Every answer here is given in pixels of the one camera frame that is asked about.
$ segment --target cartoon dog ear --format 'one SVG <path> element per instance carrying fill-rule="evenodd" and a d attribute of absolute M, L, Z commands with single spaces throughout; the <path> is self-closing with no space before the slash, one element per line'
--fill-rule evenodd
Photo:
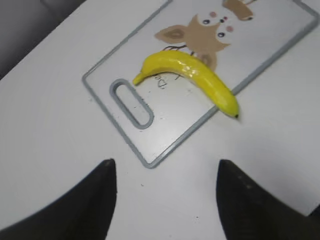
<path fill-rule="evenodd" d="M 205 65 L 207 65 L 212 72 L 217 68 L 217 55 L 216 53 L 197 53 L 197 58 L 200 59 Z"/>
<path fill-rule="evenodd" d="M 226 47 L 228 47 L 228 46 L 230 46 L 230 45 L 231 45 L 231 44 L 229 44 L 229 43 L 222 43 L 222 42 L 220 42 L 219 44 L 217 44 L 217 45 L 215 46 L 215 50 L 216 50 L 217 52 L 219 52 L 219 51 L 225 49 Z"/>
<path fill-rule="evenodd" d="M 185 42 L 187 27 L 174 25 L 158 32 L 155 37 L 167 44 L 179 44 Z"/>
<path fill-rule="evenodd" d="M 243 0 L 223 0 L 223 6 L 233 12 L 240 21 L 252 20 L 254 13 L 250 10 L 248 5 L 252 4 L 256 0 L 251 0 L 248 3 L 244 3 Z"/>

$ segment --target banana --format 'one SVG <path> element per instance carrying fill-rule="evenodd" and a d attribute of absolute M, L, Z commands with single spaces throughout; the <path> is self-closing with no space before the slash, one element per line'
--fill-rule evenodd
<path fill-rule="evenodd" d="M 168 50 L 148 56 L 141 72 L 133 80 L 133 84 L 138 85 L 145 78 L 164 72 L 192 79 L 220 111 L 230 117 L 238 118 L 239 105 L 232 92 L 202 61 L 185 52 Z"/>

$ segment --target cutting board handle hole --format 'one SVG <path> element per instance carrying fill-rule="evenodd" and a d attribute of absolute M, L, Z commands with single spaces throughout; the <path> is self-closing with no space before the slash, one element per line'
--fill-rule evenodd
<path fill-rule="evenodd" d="M 117 79 L 111 84 L 109 92 L 136 128 L 144 130 L 150 127 L 154 113 L 127 80 Z"/>

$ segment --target white cutting board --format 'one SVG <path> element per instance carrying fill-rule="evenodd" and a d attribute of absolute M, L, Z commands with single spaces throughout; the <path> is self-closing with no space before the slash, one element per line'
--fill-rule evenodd
<path fill-rule="evenodd" d="M 131 83 L 144 59 L 168 46 L 190 44 L 201 49 L 199 44 L 212 41 L 219 51 L 196 52 L 195 56 L 209 55 L 214 62 L 210 65 L 212 70 L 238 93 L 317 25 L 317 13 L 297 1 L 248 3 L 244 1 L 242 6 L 252 12 L 252 20 L 240 20 L 239 12 L 224 7 L 223 0 L 168 1 L 84 75 L 85 86 L 145 167 L 156 167 L 217 109 L 191 81 L 163 73 L 134 87 L 152 117 L 126 86 L 113 89 L 128 109 L 125 114 L 123 106 L 110 94 L 113 82 L 122 79 Z M 187 27 L 191 21 L 194 27 Z M 198 29 L 203 28 L 208 32 L 199 35 Z M 188 42 L 186 35 L 196 35 L 195 43 Z M 186 47 L 180 51 L 192 50 Z M 148 126 L 137 127 L 128 112 L 141 125 L 149 121 Z"/>

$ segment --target white table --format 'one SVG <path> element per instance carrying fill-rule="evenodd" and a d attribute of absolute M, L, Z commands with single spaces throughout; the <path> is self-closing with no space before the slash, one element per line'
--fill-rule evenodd
<path fill-rule="evenodd" d="M 163 2 L 87 0 L 0 81 L 0 229 L 111 157 L 118 198 L 108 240 L 225 239 L 215 199 L 222 158 L 301 213 L 320 203 L 320 28 L 237 97 L 240 122 L 218 113 L 159 167 L 142 166 L 81 77 Z"/>

